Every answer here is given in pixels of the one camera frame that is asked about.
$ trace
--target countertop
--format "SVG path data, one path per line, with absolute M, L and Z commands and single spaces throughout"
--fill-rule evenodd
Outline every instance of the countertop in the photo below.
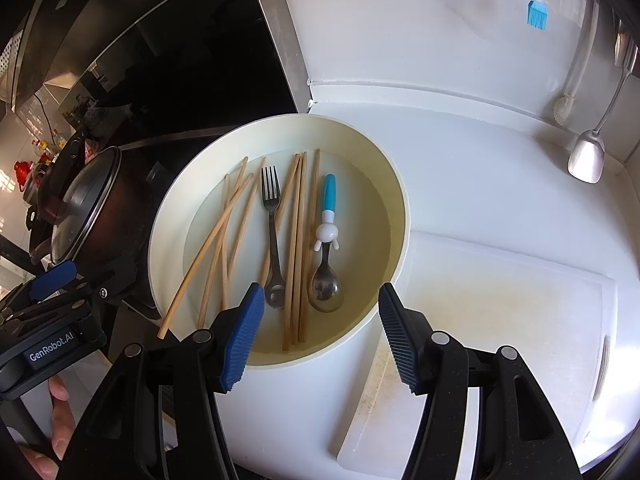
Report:
M 614 279 L 618 332 L 587 441 L 585 466 L 640 415 L 640 205 L 622 171 L 592 186 L 566 172 L 568 153 L 507 127 L 419 108 L 320 103 L 375 141 L 406 186 L 411 229 L 529 254 Z M 336 457 L 369 373 L 377 317 L 333 351 L 268 371 L 248 368 L 218 396 L 236 463 L 270 478 L 372 479 Z

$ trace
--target silver screw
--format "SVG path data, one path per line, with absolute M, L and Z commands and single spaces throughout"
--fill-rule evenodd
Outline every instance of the silver screw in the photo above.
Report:
M 142 346 L 140 346 L 138 343 L 131 343 L 124 349 L 124 355 L 126 355 L 127 357 L 135 357 L 140 352 L 142 352 Z
M 510 346 L 503 346 L 500 353 L 505 356 L 507 359 L 513 361 L 516 357 L 518 357 L 518 353 L 515 348 L 511 348 Z
M 449 336 L 444 332 L 434 332 L 431 334 L 431 340 L 436 345 L 446 345 L 450 341 Z
M 193 340 L 198 344 L 206 343 L 209 339 L 211 339 L 209 330 L 196 330 L 193 333 Z

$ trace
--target cutting board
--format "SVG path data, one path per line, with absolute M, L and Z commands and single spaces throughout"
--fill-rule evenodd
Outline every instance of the cutting board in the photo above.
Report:
M 605 276 L 524 254 L 411 232 L 398 294 L 434 330 L 464 346 L 518 349 L 572 446 L 588 431 L 615 338 L 616 283 Z M 383 333 L 353 421 L 338 454 L 349 470 L 401 478 L 425 396 L 398 375 Z M 469 390 L 456 478 L 474 459 L 478 391 Z

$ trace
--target fork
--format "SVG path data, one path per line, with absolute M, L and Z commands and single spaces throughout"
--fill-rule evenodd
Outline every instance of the fork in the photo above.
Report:
M 284 307 L 285 281 L 280 270 L 275 214 L 280 206 L 280 184 L 275 166 L 262 168 L 262 204 L 269 213 L 269 254 L 271 279 L 264 287 L 267 303 L 273 308 Z

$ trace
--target human hand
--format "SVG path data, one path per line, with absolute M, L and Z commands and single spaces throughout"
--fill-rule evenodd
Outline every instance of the human hand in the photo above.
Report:
M 49 379 L 49 393 L 53 411 L 51 413 L 51 445 L 56 456 L 62 460 L 71 435 L 76 428 L 74 416 L 69 407 L 69 392 L 65 383 L 55 375 Z M 21 447 L 25 458 L 44 480 L 54 480 L 58 474 L 58 465 L 52 459 L 26 447 Z

